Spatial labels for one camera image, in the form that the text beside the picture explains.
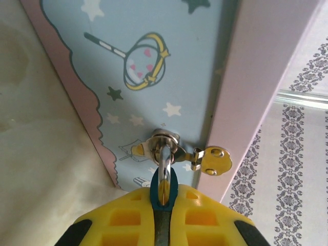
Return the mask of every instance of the metal rod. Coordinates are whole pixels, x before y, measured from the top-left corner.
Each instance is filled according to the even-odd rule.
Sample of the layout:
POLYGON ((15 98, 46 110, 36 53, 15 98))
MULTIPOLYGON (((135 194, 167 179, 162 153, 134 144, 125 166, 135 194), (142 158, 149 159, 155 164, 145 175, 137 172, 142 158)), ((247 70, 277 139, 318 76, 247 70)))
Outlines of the metal rod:
POLYGON ((95 43, 96 45, 99 45, 103 48, 105 48, 106 50, 114 53, 115 55, 118 55, 120 57, 122 57, 123 59, 127 56, 123 51, 115 48, 114 46, 107 44, 106 42, 100 40, 99 38, 93 36, 92 34, 85 32, 84 33, 84 37, 88 40, 90 40, 91 42, 95 43))
POLYGON ((154 211, 154 246, 170 245, 170 223, 172 211, 154 211))
POLYGON ((276 96, 280 103, 291 103, 317 109, 328 109, 328 97, 312 93, 280 90, 276 96))
POLYGON ((171 164, 173 163, 173 155, 171 148, 168 145, 161 147, 159 151, 158 200, 162 206, 165 206, 170 197, 171 164))

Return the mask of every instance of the white star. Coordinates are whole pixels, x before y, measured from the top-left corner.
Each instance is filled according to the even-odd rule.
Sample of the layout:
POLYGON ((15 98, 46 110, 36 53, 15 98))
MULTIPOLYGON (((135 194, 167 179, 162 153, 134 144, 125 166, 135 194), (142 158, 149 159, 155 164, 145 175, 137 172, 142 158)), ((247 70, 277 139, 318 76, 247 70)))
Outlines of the white star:
POLYGON ((142 117, 136 117, 133 114, 131 114, 131 119, 129 119, 129 121, 131 121, 133 123, 134 126, 143 126, 144 123, 142 122, 144 118, 142 117))
POLYGON ((163 111, 167 112, 168 117, 171 117, 172 115, 178 115, 181 116, 179 110, 181 109, 181 106, 173 106, 169 102, 166 103, 166 108, 163 109, 163 111))
POLYGON ((110 123, 112 123, 112 124, 115 124, 115 123, 120 124, 121 123, 118 120, 118 116, 111 115, 110 113, 107 113, 107 120, 109 120, 110 123))
POLYGON ((183 167, 187 172, 188 171, 191 171, 191 167, 189 164, 186 164, 184 167, 183 167))
POLYGON ((149 168, 148 171, 151 172, 152 174, 154 174, 156 172, 156 169, 149 168))
POLYGON ((81 10, 88 14, 90 21, 93 22, 96 16, 104 16, 105 14, 99 7, 100 0, 84 0, 81 10))

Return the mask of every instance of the cartoon character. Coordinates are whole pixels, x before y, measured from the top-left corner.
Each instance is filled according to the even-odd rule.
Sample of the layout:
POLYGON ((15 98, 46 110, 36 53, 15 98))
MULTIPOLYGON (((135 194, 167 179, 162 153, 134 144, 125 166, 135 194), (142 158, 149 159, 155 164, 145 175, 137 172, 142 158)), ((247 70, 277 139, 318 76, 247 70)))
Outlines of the cartoon character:
POLYGON ((118 146, 123 152, 126 153, 126 156, 120 158, 119 160, 125 160, 127 158, 131 158, 132 160, 134 160, 136 162, 142 162, 142 161, 148 160, 148 158, 146 156, 141 156, 140 154, 137 154, 137 152, 134 151, 135 146, 137 146, 140 143, 141 143, 141 141, 139 139, 137 139, 128 145, 118 146))
POLYGON ((150 187, 150 181, 145 178, 136 177, 133 179, 133 182, 141 187, 150 187))
POLYGON ((169 56, 169 52, 164 39, 158 33, 144 35, 126 53, 90 33, 85 32, 84 37, 123 58, 124 83, 129 89, 142 90, 162 80, 165 73, 165 58, 169 56))

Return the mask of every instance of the floral pattern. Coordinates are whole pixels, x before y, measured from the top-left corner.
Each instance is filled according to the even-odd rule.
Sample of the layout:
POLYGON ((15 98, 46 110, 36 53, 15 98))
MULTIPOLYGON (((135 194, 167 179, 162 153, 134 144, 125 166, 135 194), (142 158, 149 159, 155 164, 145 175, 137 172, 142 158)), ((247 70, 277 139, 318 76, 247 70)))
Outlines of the floral pattern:
POLYGON ((233 201, 229 203, 229 208, 246 217, 253 214, 252 203, 254 201, 252 197, 255 194, 254 185, 257 172, 257 162, 255 160, 258 159, 260 133, 261 130, 256 134, 232 183, 233 193, 230 197, 233 201))
POLYGON ((304 129, 304 108, 297 106, 283 105, 283 125, 281 126, 283 138, 280 142, 282 149, 279 158, 278 175, 279 185, 277 187, 277 214, 275 221, 278 233, 274 237, 274 244, 278 246, 301 246, 298 239, 302 237, 299 230, 302 229, 300 217, 302 212, 302 183, 303 173, 303 137, 304 129))
POLYGON ((298 74, 298 79, 290 86, 292 91, 310 92, 328 73, 328 43, 322 44, 318 50, 319 53, 313 55, 314 58, 309 60, 303 72, 298 74))

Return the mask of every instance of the dark green star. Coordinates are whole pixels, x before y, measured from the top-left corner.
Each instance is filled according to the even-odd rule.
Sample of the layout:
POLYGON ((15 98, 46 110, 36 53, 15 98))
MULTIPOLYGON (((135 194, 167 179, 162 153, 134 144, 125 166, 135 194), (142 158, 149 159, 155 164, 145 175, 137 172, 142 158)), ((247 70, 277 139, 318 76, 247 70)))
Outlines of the dark green star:
POLYGON ((107 95, 111 96, 113 101, 115 101, 116 99, 121 99, 123 100, 123 97, 121 97, 121 90, 114 90, 112 87, 108 87, 109 92, 107 92, 107 95))
POLYGON ((182 0, 183 2, 187 3, 189 6, 188 13, 192 14, 196 8, 199 6, 204 6, 209 8, 210 7, 210 2, 209 0, 182 0))

